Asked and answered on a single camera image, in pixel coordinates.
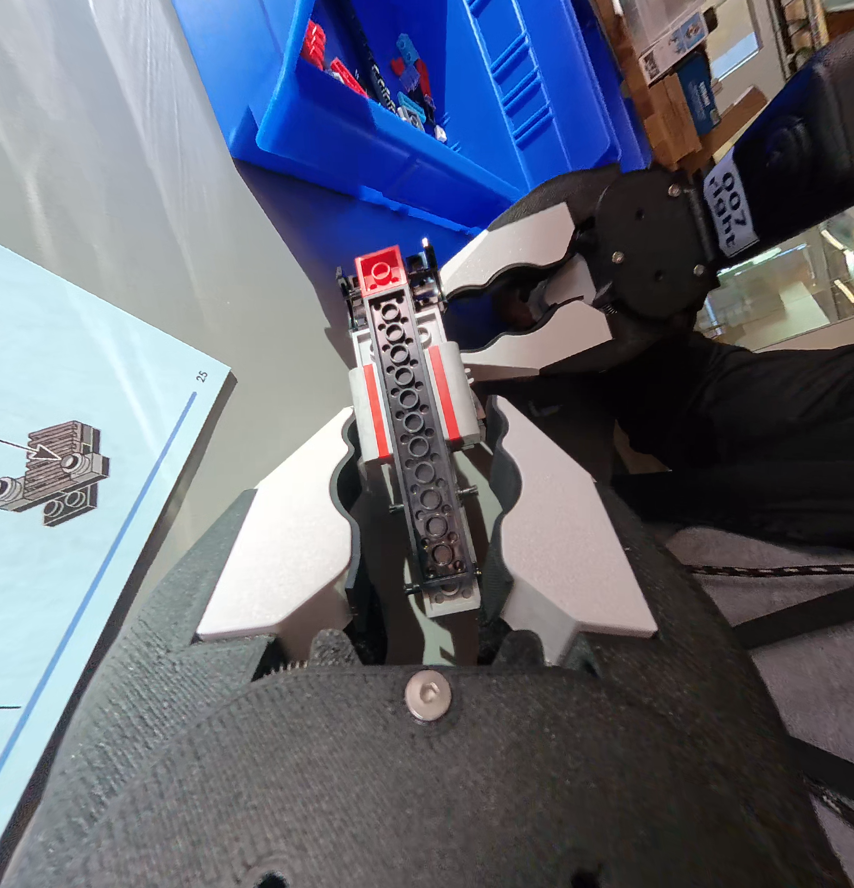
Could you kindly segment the toy brick truck model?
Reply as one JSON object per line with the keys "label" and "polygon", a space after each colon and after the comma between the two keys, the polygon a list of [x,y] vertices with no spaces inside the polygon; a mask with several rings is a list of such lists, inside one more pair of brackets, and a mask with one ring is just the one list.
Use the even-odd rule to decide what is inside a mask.
{"label": "toy brick truck model", "polygon": [[390,511],[408,535],[406,594],[437,619],[480,607],[476,550],[454,454],[482,441],[484,420],[459,346],[447,338],[432,244],[392,246],[336,270],[356,361],[349,383],[366,470],[387,467]]}

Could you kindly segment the black patterned drawstring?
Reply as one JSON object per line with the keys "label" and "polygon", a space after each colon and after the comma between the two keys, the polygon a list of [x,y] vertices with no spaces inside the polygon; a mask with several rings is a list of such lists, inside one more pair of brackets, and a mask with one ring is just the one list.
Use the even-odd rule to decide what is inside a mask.
{"label": "black patterned drawstring", "polygon": [[781,567],[735,567],[712,565],[684,565],[685,570],[698,576],[764,579],[806,576],[854,575],[854,564],[797,565]]}

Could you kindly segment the light blue instruction booklet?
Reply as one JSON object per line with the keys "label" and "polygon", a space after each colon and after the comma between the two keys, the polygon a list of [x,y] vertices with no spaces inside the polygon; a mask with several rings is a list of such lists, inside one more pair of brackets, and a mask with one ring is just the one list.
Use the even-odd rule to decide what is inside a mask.
{"label": "light blue instruction booklet", "polygon": [[0,839],[231,378],[0,246]]}

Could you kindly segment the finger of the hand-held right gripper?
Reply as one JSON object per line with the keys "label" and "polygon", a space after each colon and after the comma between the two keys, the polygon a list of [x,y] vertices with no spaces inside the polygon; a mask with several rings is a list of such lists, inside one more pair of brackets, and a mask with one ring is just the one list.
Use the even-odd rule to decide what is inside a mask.
{"label": "finger of the hand-held right gripper", "polygon": [[460,357],[475,382],[522,380],[612,339],[607,316],[576,299],[554,306],[529,330],[502,333]]}
{"label": "finger of the hand-held right gripper", "polygon": [[573,245],[576,222],[566,203],[520,216],[478,234],[439,271],[446,302],[488,293],[493,287],[538,288],[544,304],[596,300],[587,261]]}

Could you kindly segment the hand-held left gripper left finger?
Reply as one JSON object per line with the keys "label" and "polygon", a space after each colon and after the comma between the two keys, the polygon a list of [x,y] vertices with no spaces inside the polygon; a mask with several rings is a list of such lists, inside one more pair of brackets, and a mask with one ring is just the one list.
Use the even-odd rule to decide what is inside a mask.
{"label": "hand-held left gripper left finger", "polygon": [[200,618],[200,641],[274,638],[290,660],[304,660],[321,630],[350,624],[358,460],[346,407],[259,482]]}

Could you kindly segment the blue product box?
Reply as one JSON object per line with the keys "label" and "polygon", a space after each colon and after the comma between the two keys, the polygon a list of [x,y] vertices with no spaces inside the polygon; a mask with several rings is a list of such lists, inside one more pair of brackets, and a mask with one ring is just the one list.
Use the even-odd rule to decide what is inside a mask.
{"label": "blue product box", "polygon": [[701,49],[695,49],[674,68],[687,107],[699,137],[706,136],[720,123],[713,92],[710,62]]}

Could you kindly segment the blue plastic bin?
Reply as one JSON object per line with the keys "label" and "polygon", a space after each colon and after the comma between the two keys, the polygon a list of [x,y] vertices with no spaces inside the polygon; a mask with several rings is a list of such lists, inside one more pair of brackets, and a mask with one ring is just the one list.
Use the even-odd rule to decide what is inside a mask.
{"label": "blue plastic bin", "polygon": [[[231,155],[458,230],[485,228],[555,176],[651,149],[588,2],[174,2]],[[353,10],[393,98],[407,34],[441,144],[300,53],[310,19],[356,71]]]}

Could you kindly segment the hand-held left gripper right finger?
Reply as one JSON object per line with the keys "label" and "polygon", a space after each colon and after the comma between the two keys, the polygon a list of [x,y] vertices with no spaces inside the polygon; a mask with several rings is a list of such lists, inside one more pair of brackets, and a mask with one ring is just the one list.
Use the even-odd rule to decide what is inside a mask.
{"label": "hand-held left gripper right finger", "polygon": [[532,632],[561,666],[581,634],[653,638],[655,617],[592,475],[508,399],[487,404],[500,505],[485,562],[489,620]]}

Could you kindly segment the pile of toy bricks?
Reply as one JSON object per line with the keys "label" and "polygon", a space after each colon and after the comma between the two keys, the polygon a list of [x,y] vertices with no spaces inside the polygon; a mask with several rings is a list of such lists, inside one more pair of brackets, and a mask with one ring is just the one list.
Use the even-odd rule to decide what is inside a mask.
{"label": "pile of toy bricks", "polygon": [[349,12],[348,21],[353,35],[359,39],[356,49],[360,50],[363,61],[358,70],[350,70],[338,57],[331,59],[328,57],[328,37],[324,28],[313,19],[307,23],[301,57],[336,82],[344,84],[355,94],[376,100],[380,106],[394,113],[405,123],[432,136],[441,144],[446,144],[446,132],[437,119],[429,70],[410,37],[405,33],[399,35],[397,40],[399,53],[390,60],[390,71],[400,87],[396,97],[393,98],[390,86],[377,64],[377,59],[353,10]]}

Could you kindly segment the white product box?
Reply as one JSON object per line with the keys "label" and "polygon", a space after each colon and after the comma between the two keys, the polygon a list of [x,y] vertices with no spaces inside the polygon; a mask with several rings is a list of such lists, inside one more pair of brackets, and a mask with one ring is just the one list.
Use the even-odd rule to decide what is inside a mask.
{"label": "white product box", "polygon": [[660,80],[689,52],[705,43],[709,34],[708,22],[700,6],[684,13],[638,56],[645,82],[651,85]]}

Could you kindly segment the person's right forearm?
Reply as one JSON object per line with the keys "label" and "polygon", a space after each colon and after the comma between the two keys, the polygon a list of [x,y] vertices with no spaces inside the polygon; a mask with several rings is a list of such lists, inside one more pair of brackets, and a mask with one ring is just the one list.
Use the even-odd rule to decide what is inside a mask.
{"label": "person's right forearm", "polygon": [[690,333],[525,388],[540,408],[586,400],[665,467],[600,487],[646,526],[854,551],[854,344],[755,352]]}

